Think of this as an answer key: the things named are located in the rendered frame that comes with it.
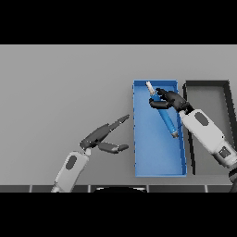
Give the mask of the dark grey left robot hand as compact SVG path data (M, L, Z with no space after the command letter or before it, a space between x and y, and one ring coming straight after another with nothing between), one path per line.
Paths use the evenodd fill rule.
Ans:
M88 136L81 140L79 143L80 148L84 151L87 149L98 147L99 150L108 152L110 154L118 154L121 151L124 151L129 148L127 144L113 144L106 143L104 139L107 135L112 132L115 128L117 128L120 124L122 124L126 119L129 118L130 115L126 115L124 117L119 118L112 124L105 124L93 132L91 132Z

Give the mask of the blue bin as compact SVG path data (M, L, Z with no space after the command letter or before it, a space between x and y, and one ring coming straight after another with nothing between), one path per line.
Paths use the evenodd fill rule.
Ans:
M157 109L149 105L150 93L146 80L134 80L133 140L135 176L185 177L186 157L180 115L171 107L167 110L179 137L173 138Z

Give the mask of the dark grey bin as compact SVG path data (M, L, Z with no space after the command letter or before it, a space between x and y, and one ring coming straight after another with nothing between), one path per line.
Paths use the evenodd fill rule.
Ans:
M237 167L236 143L231 144L216 124L227 119L231 130L236 124L229 82L186 81L182 88L189 106L180 116L188 131L193 175L198 166L206 168L209 161L232 171Z

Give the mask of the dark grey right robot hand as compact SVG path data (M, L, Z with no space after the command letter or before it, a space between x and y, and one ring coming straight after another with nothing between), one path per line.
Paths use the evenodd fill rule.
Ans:
M156 88L156 92L161 98L161 101L155 101L153 98L150 98L150 107L155 109L169 109L170 107L174 107L177 112L183 111L186 115L194 111L191 104L179 94L161 88Z

